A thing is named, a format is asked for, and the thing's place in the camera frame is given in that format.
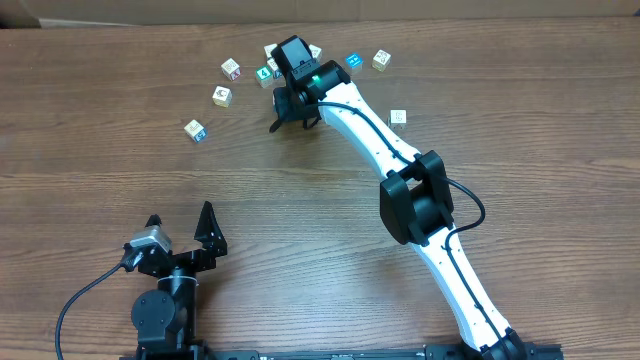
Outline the plain white front block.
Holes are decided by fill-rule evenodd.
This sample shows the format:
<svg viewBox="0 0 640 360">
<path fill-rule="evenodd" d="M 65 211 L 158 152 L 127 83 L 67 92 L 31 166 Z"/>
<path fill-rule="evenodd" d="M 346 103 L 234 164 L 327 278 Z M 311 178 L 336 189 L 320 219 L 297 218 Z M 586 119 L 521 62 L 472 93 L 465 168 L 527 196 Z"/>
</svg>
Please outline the plain white front block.
<svg viewBox="0 0 640 360">
<path fill-rule="evenodd" d="M 391 110 L 389 113 L 389 125 L 392 127 L 404 127 L 407 115 L 405 110 Z"/>
</svg>

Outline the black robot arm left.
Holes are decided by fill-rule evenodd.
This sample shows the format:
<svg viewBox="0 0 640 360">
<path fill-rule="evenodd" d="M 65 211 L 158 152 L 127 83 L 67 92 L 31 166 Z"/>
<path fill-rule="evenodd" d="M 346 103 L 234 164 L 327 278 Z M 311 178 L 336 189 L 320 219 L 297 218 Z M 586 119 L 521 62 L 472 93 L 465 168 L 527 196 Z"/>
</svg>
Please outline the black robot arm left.
<svg viewBox="0 0 640 360">
<path fill-rule="evenodd" d="M 195 250 L 175 253 L 172 242 L 152 215 L 144 229 L 125 244 L 124 268 L 157 280 L 157 287 L 141 294 L 131 310 L 137 331 L 137 359 L 212 359 L 213 351 L 196 338 L 197 274 L 216 268 L 227 254 L 227 242 L 213 206 L 203 204 L 194 240 Z"/>
</svg>

